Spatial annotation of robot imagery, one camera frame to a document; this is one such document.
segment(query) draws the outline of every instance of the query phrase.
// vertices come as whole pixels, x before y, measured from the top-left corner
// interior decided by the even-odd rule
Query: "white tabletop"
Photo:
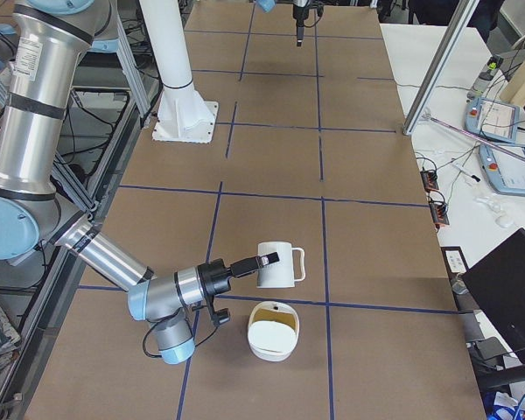
[[[445,28],[382,24],[381,30],[395,81],[399,85],[419,86],[438,49]],[[448,87],[468,89],[490,55],[476,30],[467,28],[452,53],[428,104],[432,116],[455,127],[463,128],[466,90]],[[501,82],[494,86],[488,96],[497,97],[504,84],[505,82]],[[405,113],[409,111],[417,91],[417,87],[398,87]],[[525,113],[522,111],[520,121],[523,120],[525,120]],[[448,163],[452,158],[457,158],[474,146],[469,138],[453,133],[433,122],[418,125],[412,135],[412,143],[415,151],[431,158],[438,166]],[[518,132],[517,143],[525,144],[525,132]],[[473,266],[517,228],[525,228],[525,198],[496,194],[482,171],[477,151],[466,163],[464,158],[458,162],[482,180],[477,184],[471,178],[461,175],[455,181],[459,171],[451,165],[439,170],[437,181],[440,190],[450,202],[448,213],[450,226],[442,227],[437,238],[441,246],[460,246],[469,266]],[[513,220],[514,224],[511,227],[500,227],[496,223],[499,215],[504,213]]]

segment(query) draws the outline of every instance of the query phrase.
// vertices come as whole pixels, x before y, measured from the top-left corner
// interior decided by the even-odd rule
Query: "white cup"
[[[300,278],[294,277],[294,251],[299,251],[300,254]],[[272,241],[259,243],[259,256],[266,256],[273,252],[278,253],[280,261],[259,269],[257,287],[265,289],[294,287],[296,282],[301,282],[305,279],[305,252],[302,248],[293,248],[289,242]]]
[[[265,361],[288,359],[298,343],[298,336],[298,314],[287,304],[261,302],[248,318],[248,344],[255,356]]]

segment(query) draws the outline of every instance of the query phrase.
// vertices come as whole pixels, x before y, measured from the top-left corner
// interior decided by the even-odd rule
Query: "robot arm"
[[[293,0],[293,3],[292,15],[296,20],[296,46],[301,46],[304,42],[305,28],[313,27],[317,24],[316,22],[313,26],[305,26],[305,21],[309,17],[309,11],[313,9],[317,10],[318,19],[321,19],[325,8],[321,2],[313,0]]]
[[[216,311],[214,297],[231,289],[231,277],[244,277],[278,261],[277,253],[254,256],[226,267],[219,259],[178,271],[171,277],[154,272],[118,248],[85,216],[53,237],[56,245],[69,248],[90,267],[128,293],[129,311],[137,321],[153,326],[157,347],[166,363],[176,364],[193,355],[194,340],[186,308],[202,301],[214,326],[229,321],[228,309]]]
[[[22,35],[0,139],[0,259],[40,241],[68,248],[128,292],[130,314],[153,324],[161,357],[180,363],[194,351],[187,306],[204,300],[216,326],[227,322],[228,310],[216,311],[214,296],[230,290],[231,277],[278,257],[255,256],[230,267],[216,260],[157,277],[58,195],[49,179],[75,68],[94,39],[116,28],[116,0],[17,0],[13,16]]]

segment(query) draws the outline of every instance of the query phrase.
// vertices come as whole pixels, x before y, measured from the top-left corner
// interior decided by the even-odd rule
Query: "chair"
[[[485,42],[488,39],[490,31],[498,26],[498,15],[504,1],[505,0],[480,0],[477,10],[472,15],[469,26],[477,28]],[[414,24],[414,15],[416,15],[421,24],[448,25],[458,3],[458,0],[440,0],[439,2],[432,2],[431,0],[408,0],[409,25]],[[433,15],[435,15],[435,19],[428,22],[427,17]]]

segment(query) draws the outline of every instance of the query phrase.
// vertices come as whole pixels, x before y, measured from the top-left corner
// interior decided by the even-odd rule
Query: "yellow liquid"
[[[253,322],[255,323],[256,321],[275,321],[280,324],[286,324],[296,331],[296,318],[291,313],[259,309],[253,317]]]

